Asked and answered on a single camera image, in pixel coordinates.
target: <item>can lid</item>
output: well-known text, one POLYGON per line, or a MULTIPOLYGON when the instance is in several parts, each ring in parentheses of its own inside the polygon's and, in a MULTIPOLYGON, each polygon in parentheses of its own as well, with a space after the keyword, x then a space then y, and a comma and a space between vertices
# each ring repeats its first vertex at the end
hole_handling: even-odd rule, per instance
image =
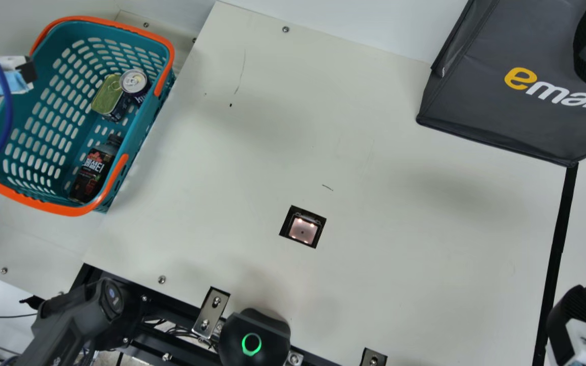
POLYGON ((116 103, 123 95, 119 80, 121 75, 112 74, 105 77, 94 99, 92 99, 92 110, 100 114, 110 114, 114 111, 116 103))
POLYGON ((116 134, 110 134, 107 137, 107 143, 113 145, 113 146, 121 146, 121 143, 124 142, 123 138, 121 138, 121 136, 117 136, 116 134))

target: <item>white table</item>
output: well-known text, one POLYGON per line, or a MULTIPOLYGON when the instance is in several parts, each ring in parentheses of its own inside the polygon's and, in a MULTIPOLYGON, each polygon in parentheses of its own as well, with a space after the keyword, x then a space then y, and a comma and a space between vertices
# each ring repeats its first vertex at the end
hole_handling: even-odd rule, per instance
POLYGON ((218 3, 110 212, 8 202, 0 278, 47 296, 83 259, 340 364, 528 364, 565 171, 416 125, 428 73, 218 3), (315 250, 278 236, 291 205, 327 218, 315 250))

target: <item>black metal frame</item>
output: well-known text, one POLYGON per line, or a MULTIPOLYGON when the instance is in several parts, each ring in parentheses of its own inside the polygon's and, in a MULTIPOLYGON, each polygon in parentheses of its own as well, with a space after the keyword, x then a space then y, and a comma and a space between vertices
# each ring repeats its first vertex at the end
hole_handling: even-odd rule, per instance
MULTIPOLYGON (((128 292, 127 296, 134 296, 140 302, 140 316, 142 318, 165 319, 187 329, 192 329, 198 313, 200 313, 200 308, 196 306, 178 301, 88 264, 84 264, 81 267, 72 285, 72 290, 81 285, 95 282, 100 278, 112 278, 123 284, 128 292), (142 301, 143 296, 146 296, 146 301, 142 301)), ((221 366, 221 360, 215 352, 154 329, 148 324, 140 322, 134 328, 132 334, 119 334, 116 336, 120 339, 128 338, 130 340, 128 345, 118 348, 118 351, 155 366, 173 366, 173 364, 177 366, 221 366), (162 356, 167 353, 171 355, 171 359, 164 361, 162 356)), ((291 346, 291 350, 304 356, 303 366, 339 366, 337 363, 300 348, 291 346)))

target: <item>teal plastic basket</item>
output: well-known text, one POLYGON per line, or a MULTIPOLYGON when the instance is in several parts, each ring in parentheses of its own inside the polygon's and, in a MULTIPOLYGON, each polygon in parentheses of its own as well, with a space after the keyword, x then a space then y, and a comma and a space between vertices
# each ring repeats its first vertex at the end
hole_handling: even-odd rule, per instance
MULTIPOLYGON (((14 95, 14 126, 0 153, 0 193, 55 214, 107 211, 174 81, 174 50, 163 37, 92 17, 49 24, 31 50, 38 79, 30 93, 14 95), (152 86, 140 107, 114 123, 91 111, 108 74, 141 69, 152 86), (68 199, 89 150, 109 134, 123 138, 104 188, 86 204, 68 199)), ((0 105, 0 133, 5 123, 0 105)))

